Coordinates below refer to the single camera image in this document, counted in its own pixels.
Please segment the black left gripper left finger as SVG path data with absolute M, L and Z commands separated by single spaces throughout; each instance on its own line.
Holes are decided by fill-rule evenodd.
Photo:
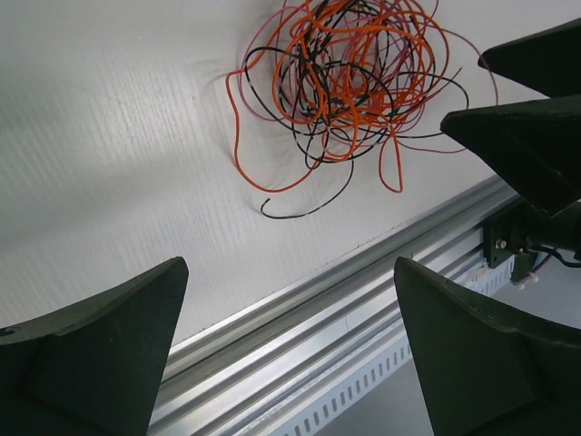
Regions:
M 2 328 L 2 434 L 146 434 L 188 277 L 175 257 Z

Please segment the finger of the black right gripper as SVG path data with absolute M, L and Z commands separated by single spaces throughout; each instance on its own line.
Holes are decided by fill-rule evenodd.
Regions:
M 580 93 L 580 20 L 487 49 L 479 66 L 548 97 Z
M 542 213 L 580 199 L 578 94 L 451 112 L 440 130 Z

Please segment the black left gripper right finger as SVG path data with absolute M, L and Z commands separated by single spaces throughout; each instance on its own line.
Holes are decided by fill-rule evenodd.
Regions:
M 578 329 L 408 258 L 397 259 L 394 281 L 435 434 L 579 434 Z

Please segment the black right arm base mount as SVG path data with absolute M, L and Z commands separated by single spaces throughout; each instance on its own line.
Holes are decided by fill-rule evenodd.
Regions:
M 490 215 L 483 227 L 483 253 L 492 269 L 514 260 L 510 281 L 533 281 L 548 261 L 580 267 L 580 203 L 549 217 L 522 200 Z

